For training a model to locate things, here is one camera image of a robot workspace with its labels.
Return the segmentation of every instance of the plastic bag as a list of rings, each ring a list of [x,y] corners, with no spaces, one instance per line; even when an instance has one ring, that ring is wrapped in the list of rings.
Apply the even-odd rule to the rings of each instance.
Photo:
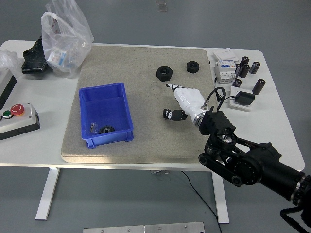
[[[23,64],[23,59],[18,58],[16,52],[10,52],[8,50],[0,50],[0,69],[8,68],[15,78],[23,75],[21,72],[21,65]]]
[[[51,0],[41,17],[42,46],[56,72],[74,72],[91,51],[94,37],[75,0]]]

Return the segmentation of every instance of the black nut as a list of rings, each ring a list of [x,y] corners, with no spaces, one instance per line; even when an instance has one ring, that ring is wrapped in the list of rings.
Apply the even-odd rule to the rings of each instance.
[[[159,67],[156,71],[156,76],[161,82],[166,82],[171,79],[173,71],[167,66]]]
[[[187,63],[187,71],[191,74],[198,72],[199,68],[200,68],[199,63],[195,61],[190,61]]]

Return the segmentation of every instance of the beige mat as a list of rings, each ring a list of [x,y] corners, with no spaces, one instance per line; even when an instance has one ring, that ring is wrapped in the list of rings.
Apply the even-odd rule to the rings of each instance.
[[[200,70],[186,70],[197,61]],[[156,77],[159,66],[169,66],[169,82]],[[81,138],[78,90],[82,87],[122,82],[134,124],[134,140],[88,149]],[[163,109],[180,109],[167,83],[197,88],[204,98],[214,89],[207,52],[199,49],[93,46],[83,63],[62,145],[62,158],[70,163],[198,163],[207,136],[192,123],[165,120]],[[213,96],[209,107],[216,106]]]

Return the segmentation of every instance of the gray floor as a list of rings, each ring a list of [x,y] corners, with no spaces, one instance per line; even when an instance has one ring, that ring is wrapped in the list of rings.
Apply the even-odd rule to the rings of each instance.
[[[37,40],[46,3],[2,0],[0,43]],[[157,11],[156,0],[77,3],[97,43],[262,51],[311,174],[310,0],[167,0],[166,13]],[[35,221],[47,174],[45,168],[0,167],[0,232],[76,233],[86,227],[194,221],[203,221],[208,233],[219,232],[178,171],[63,169],[48,220]],[[215,209],[210,174],[188,174]],[[279,217],[292,205],[262,185],[235,188],[225,182],[225,191],[231,223],[222,225],[224,233],[296,232]]]

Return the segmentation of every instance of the control box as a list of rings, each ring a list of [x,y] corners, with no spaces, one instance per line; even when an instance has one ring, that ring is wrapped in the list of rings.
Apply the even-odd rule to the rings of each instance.
[[[40,129],[39,115],[30,103],[0,110],[0,140]]]
[[[9,98],[16,82],[16,78],[9,69],[0,69],[0,109]]]

